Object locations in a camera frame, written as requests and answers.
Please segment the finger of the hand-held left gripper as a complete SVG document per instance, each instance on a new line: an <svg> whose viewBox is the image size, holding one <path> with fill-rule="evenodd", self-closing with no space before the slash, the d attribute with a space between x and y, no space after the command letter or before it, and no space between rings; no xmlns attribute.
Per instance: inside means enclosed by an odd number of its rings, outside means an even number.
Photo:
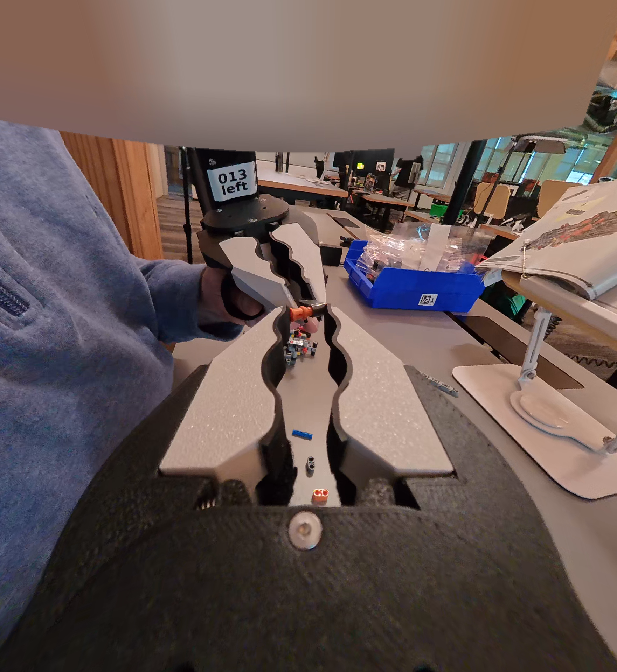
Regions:
<svg viewBox="0 0 617 672"><path fill-rule="evenodd" d="M321 252L302 226L281 224L270 231L270 240L278 272L290 281L295 298L327 303Z"/></svg>
<svg viewBox="0 0 617 672"><path fill-rule="evenodd" d="M219 247L231 264L231 274L239 290L255 298L266 311L277 307L297 308L287 281L260 256L256 239L233 237L221 241Z"/></svg>

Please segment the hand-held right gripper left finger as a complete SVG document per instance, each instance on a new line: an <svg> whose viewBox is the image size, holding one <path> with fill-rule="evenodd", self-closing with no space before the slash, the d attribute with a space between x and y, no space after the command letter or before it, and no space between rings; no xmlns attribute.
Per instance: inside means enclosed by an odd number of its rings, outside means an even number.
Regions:
<svg viewBox="0 0 617 672"><path fill-rule="evenodd" d="M162 475L278 478L289 446L278 384L289 310L278 307L213 358L160 463Z"/></svg>

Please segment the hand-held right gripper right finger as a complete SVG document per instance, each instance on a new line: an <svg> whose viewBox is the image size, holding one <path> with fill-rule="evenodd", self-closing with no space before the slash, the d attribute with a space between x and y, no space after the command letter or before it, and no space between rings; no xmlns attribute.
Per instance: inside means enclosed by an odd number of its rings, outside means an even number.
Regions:
<svg viewBox="0 0 617 672"><path fill-rule="evenodd" d="M336 307L327 307L329 374L338 388L327 432L330 468L341 494L369 480L454 472L403 362Z"/></svg>

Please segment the partly built lego car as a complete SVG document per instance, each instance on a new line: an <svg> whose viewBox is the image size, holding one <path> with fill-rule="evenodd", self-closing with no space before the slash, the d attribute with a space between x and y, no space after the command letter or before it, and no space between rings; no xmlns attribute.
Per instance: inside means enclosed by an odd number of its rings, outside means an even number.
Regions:
<svg viewBox="0 0 617 672"><path fill-rule="evenodd" d="M290 329L290 336L284 345L284 360L288 369L298 362L315 358L318 348L316 337L309 333L304 326Z"/></svg>

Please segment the long grey lego beam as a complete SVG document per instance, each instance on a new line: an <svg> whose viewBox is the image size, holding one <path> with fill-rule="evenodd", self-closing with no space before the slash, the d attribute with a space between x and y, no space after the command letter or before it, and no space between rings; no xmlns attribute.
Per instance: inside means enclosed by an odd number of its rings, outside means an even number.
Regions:
<svg viewBox="0 0 617 672"><path fill-rule="evenodd" d="M442 382L442 381L440 381L439 379L434 378L433 376L430 376L430 375L428 375L428 374L425 374L425 373L422 373L422 372L421 372L421 375L422 375L428 382L430 382L430 384L431 384L432 386L436 387L436 388L439 389L440 391L442 391L442 392L444 392L444 393L446 393L446 394L449 394L450 396L452 396L452 397L454 397L454 398L457 398L457 397L458 397L458 395L459 395L459 391L458 391L457 389L455 389L455 387L453 387L453 386L451 386L451 385L449 385L449 384L447 384L447 383L445 383L445 382Z"/></svg>

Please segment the lego instruction booklet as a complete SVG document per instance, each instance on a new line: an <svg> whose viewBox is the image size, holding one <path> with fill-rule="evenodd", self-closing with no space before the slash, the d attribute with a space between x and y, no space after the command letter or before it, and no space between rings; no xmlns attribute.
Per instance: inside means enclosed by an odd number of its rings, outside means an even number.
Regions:
<svg viewBox="0 0 617 672"><path fill-rule="evenodd" d="M485 285L498 272L565 283L594 300L617 285L617 180L577 185L517 240L475 267Z"/></svg>

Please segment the person's left hand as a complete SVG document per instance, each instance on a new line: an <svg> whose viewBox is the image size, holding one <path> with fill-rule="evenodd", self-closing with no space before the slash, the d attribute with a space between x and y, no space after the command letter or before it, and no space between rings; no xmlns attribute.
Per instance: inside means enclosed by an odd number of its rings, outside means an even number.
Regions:
<svg viewBox="0 0 617 672"><path fill-rule="evenodd" d="M203 268L197 304L199 327L213 335L252 323L265 311L261 303L237 287L228 272L208 266Z"/></svg>

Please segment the black tripod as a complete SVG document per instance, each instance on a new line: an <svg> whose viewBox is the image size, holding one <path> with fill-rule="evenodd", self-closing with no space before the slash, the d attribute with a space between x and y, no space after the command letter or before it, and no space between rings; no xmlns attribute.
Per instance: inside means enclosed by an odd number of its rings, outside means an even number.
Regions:
<svg viewBox="0 0 617 672"><path fill-rule="evenodd" d="M186 256L187 263L194 263L193 256L193 245L192 245L192 222L191 222L191 211L190 203L192 200L192 183L190 179L189 172L189 159L187 155L187 148L184 146L179 147L179 158L181 165L181 175L182 175L182 184L183 184L183 203L184 203L184 216L185 223L183 225L183 231L186 238Z"/></svg>

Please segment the wood-edged office desk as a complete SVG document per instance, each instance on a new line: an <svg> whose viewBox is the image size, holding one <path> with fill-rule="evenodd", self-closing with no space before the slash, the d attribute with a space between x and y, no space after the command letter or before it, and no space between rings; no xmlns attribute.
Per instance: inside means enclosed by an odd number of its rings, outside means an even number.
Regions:
<svg viewBox="0 0 617 672"><path fill-rule="evenodd" d="M312 181L303 176L290 173L277 173L275 171L258 171L257 183L259 189L282 189L285 191L303 192L314 194L316 197L330 197L334 199L346 199L348 192L330 183Z"/></svg>

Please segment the blue plastic bin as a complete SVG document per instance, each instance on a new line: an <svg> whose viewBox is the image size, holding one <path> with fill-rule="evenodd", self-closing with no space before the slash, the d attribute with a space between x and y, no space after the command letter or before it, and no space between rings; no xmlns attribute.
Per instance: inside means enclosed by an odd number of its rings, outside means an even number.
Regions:
<svg viewBox="0 0 617 672"><path fill-rule="evenodd" d="M485 290L475 273L385 268L371 282L357 266L365 247L364 240L351 243L344 269L371 308L468 313Z"/></svg>

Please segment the pile of clear plastic bags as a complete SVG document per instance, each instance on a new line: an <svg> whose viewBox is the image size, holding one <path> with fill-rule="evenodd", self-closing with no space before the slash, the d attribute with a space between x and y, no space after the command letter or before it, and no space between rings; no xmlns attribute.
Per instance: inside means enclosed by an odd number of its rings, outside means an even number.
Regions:
<svg viewBox="0 0 617 672"><path fill-rule="evenodd" d="M390 234L372 233L356 261L369 280L382 270L473 273L493 236L467 226L401 223Z"/></svg>

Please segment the tan wooden chair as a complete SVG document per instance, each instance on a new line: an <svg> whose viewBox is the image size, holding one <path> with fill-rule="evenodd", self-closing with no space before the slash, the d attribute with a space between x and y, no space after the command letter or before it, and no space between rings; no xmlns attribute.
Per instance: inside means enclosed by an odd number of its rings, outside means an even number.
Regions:
<svg viewBox="0 0 617 672"><path fill-rule="evenodd" d="M541 218L559 201L559 199L572 189L582 186L580 183L559 180L545 180L541 183L538 204L536 207L537 217Z"/></svg>
<svg viewBox="0 0 617 672"><path fill-rule="evenodd" d="M511 190L507 184L480 182L477 185L474 205L474 214L485 214L494 219L503 220L506 217L507 205Z"/></svg>

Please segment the person's blue sweater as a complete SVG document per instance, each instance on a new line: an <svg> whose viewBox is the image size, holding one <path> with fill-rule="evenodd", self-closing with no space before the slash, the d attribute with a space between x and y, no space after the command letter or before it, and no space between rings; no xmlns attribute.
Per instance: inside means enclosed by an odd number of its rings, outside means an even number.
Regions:
<svg viewBox="0 0 617 672"><path fill-rule="evenodd" d="M170 393L157 334L59 133L0 121L0 646L95 473Z"/></svg>

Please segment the black round floor lamp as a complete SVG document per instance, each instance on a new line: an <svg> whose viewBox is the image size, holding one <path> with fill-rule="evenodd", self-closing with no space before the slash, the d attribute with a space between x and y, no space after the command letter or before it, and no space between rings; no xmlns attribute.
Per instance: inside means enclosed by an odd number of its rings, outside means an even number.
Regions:
<svg viewBox="0 0 617 672"><path fill-rule="evenodd" d="M553 156L565 155L567 141L553 134L520 134L513 136L505 148L495 181L498 190L504 185L506 206L495 219L505 222L516 217L539 214L539 201L545 180L542 173Z"/></svg>

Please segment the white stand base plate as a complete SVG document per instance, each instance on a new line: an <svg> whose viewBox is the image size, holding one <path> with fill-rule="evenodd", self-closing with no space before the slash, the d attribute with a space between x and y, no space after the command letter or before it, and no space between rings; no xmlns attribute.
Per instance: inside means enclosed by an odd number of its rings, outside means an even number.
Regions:
<svg viewBox="0 0 617 672"><path fill-rule="evenodd" d="M521 286L540 305L521 367L459 366L453 377L563 489L588 500L617 495L617 433L536 373L552 313L610 337L617 347L617 287L587 300L539 278Z"/></svg>

